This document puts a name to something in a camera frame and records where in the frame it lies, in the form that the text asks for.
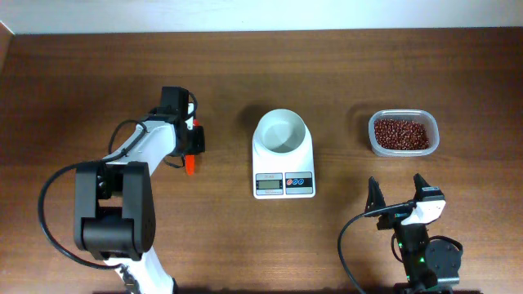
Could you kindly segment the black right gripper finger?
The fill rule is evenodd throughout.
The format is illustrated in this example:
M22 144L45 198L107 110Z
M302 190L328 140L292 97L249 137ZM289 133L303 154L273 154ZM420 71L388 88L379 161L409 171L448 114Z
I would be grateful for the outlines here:
M365 204L365 217L379 215L378 210L386 206L384 196L379 187L379 183L371 176L368 182L368 197Z
M430 185L419 173L413 176L413 182L416 189L414 199L416 201L422 201L427 196L427 191L425 191L424 188L428 188Z

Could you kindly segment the red plastic measuring scoop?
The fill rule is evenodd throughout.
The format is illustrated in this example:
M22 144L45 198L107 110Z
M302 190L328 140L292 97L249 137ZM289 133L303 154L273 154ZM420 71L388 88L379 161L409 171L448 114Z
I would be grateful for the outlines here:
M190 144L185 154L186 173L189 176L194 175L195 172L195 156L200 153L201 147L204 143L201 142L201 126L199 121L194 119L192 122L192 129L189 131Z

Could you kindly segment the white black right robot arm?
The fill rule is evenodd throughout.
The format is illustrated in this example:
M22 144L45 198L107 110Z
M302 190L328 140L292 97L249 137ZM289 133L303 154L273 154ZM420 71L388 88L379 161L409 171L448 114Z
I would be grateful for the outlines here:
M429 185L420 174L413 176L415 194L405 203L387 206L379 183L369 178L364 213L377 217L377 229L393 230L393 255L404 266L406 283L397 283L395 293L451 293L459 284L463 245L449 237L428 234L427 226L438 220L445 208L443 192Z

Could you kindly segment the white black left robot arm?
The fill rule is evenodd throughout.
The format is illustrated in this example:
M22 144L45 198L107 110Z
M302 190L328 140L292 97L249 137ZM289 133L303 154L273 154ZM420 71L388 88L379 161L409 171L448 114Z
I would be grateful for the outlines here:
M177 283L154 250L156 215L151 177L160 163L179 158L194 173L205 150L198 102L183 87L163 87L159 106L106 157L75 170L74 242L103 270L113 270L130 293L175 293Z

